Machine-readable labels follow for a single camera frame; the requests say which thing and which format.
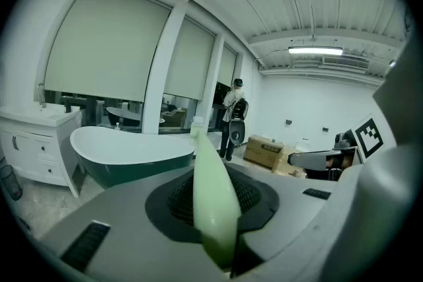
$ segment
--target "black wastebasket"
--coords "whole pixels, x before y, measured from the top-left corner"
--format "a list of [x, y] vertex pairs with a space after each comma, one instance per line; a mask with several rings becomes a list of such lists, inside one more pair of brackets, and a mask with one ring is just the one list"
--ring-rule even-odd
[[11, 198], [15, 201], [19, 200], [22, 196], [22, 188], [19, 186], [16, 179], [13, 167], [6, 165], [0, 169], [0, 178]]

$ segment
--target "tile floor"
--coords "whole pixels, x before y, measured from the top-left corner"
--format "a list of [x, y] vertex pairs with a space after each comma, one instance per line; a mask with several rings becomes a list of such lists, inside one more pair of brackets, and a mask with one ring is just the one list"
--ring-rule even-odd
[[[232, 162], [269, 172], [268, 169], [243, 160], [245, 147], [234, 150]], [[0, 163], [0, 168], [5, 164], [5, 161]], [[80, 191], [79, 198], [74, 198], [68, 187], [45, 184], [19, 176], [17, 178], [22, 187], [22, 197], [13, 201], [7, 192], [4, 192], [13, 213], [29, 225], [34, 238], [40, 239], [57, 222], [103, 191], [89, 174], [75, 172], [79, 176], [74, 177]]]

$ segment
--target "roller shade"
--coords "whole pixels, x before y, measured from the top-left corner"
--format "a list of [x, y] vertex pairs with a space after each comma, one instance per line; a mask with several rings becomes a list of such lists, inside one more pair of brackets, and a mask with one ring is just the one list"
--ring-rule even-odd
[[229, 87], [232, 86], [232, 76], [236, 58], [237, 55], [224, 45], [219, 67], [219, 75], [217, 76], [217, 81], [219, 83]]
[[170, 11], [148, 0], [76, 0], [48, 60], [48, 90], [144, 101]]
[[167, 73], [165, 93], [203, 99], [214, 36], [184, 19]]

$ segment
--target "white jacket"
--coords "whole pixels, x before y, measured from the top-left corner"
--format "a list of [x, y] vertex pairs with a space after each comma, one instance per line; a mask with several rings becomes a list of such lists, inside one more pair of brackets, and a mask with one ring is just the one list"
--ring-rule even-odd
[[223, 105], [225, 105], [226, 113], [223, 116], [223, 121], [230, 122], [231, 115], [235, 104], [241, 99], [245, 98], [245, 94], [240, 89], [233, 89], [231, 92], [228, 92], [223, 99]]

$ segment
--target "sink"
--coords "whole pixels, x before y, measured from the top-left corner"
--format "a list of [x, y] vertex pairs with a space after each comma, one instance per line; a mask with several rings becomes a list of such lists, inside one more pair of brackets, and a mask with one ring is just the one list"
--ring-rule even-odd
[[78, 114], [79, 107], [71, 106], [70, 113], [65, 113], [63, 110], [63, 105], [47, 104], [45, 108], [42, 108], [39, 102], [33, 102], [26, 106], [0, 107], [0, 117], [36, 125], [57, 127]]

